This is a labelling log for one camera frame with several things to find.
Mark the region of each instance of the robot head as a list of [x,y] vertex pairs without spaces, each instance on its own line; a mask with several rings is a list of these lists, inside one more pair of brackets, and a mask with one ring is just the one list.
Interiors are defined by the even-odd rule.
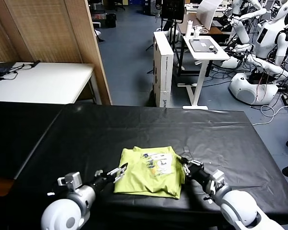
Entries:
[[271,20],[285,18],[288,14],[288,0],[275,0],[271,9]]

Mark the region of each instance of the wooden partition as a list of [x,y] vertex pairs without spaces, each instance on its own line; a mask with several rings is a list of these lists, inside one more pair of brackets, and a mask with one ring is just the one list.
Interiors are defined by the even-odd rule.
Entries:
[[0,0],[0,61],[94,65],[103,104],[108,83],[86,0]]

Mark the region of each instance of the white table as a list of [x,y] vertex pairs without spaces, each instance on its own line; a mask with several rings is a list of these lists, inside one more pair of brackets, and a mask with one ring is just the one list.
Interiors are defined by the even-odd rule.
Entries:
[[[184,7],[186,8],[186,12],[187,14],[189,13],[196,13],[197,9],[199,7],[200,4],[184,4]],[[227,9],[227,7],[224,6],[219,6],[215,12],[215,17],[222,17],[223,16],[223,12]]]
[[[192,57],[195,60],[201,61],[202,66],[201,66],[201,70],[200,70],[200,74],[198,76],[198,80],[197,83],[195,84],[178,84],[178,87],[186,87],[187,92],[188,92],[188,96],[191,102],[191,106],[183,106],[182,108],[184,109],[205,109],[207,110],[208,107],[207,106],[198,106],[198,100],[200,98],[200,94],[201,94],[201,90],[203,87],[203,83],[205,80],[205,75],[206,75],[206,71],[207,71],[207,66],[210,60],[228,60],[229,56],[228,54],[216,43],[216,41],[210,37],[210,36],[199,36],[199,39],[208,39],[211,41],[211,43],[215,46],[215,48],[217,49],[217,53],[213,53],[213,52],[194,52],[189,40],[193,40],[194,38],[187,38],[186,36],[183,37],[185,43],[187,44],[187,47],[190,51],[190,53],[192,54]],[[192,87],[196,87],[195,88],[195,92],[193,93],[192,91]]]
[[[27,62],[17,62],[14,67]],[[1,102],[43,104],[75,103],[85,85],[90,81],[97,102],[98,88],[90,64],[39,63],[32,69],[18,70],[14,80],[0,81]],[[13,78],[15,74],[5,75]]]

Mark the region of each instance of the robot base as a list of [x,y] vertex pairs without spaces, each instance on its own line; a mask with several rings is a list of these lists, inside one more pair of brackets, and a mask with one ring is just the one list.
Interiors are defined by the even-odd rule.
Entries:
[[246,104],[265,105],[270,104],[278,91],[274,84],[255,85],[247,79],[250,73],[237,73],[231,80],[229,90],[233,96]]

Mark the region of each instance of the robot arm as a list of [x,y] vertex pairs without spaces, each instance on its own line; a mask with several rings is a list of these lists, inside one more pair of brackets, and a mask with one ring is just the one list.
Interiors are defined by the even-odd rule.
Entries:
[[224,179],[224,173],[216,170],[209,174],[203,163],[181,158],[186,177],[196,180],[221,208],[222,215],[236,230],[284,230],[271,220],[258,206],[255,199],[247,192],[232,190]]
[[41,219],[42,230],[78,230],[90,218],[90,209],[96,194],[100,193],[107,184],[115,183],[123,177],[127,165],[110,172],[99,170],[95,178],[88,184],[82,184],[79,172],[72,172],[58,178],[59,186],[69,189],[66,199],[51,203],[44,211]]
[[247,2],[249,2],[256,9],[256,11],[247,13],[241,17],[234,16],[230,19],[230,23],[232,24],[237,36],[243,44],[248,43],[250,38],[242,22],[267,13],[266,8],[262,8],[258,0],[247,0]]
[[260,58],[257,58],[253,54],[249,54],[246,59],[246,63],[249,65],[254,65],[258,69],[262,69],[267,72],[267,74],[273,74],[277,76],[278,80],[284,80],[288,77],[288,72],[281,68],[280,66],[274,65],[272,63],[269,63],[265,60],[262,60]]
[[288,49],[288,32],[280,33],[277,37],[277,51],[275,56],[275,64],[280,66],[287,55]]

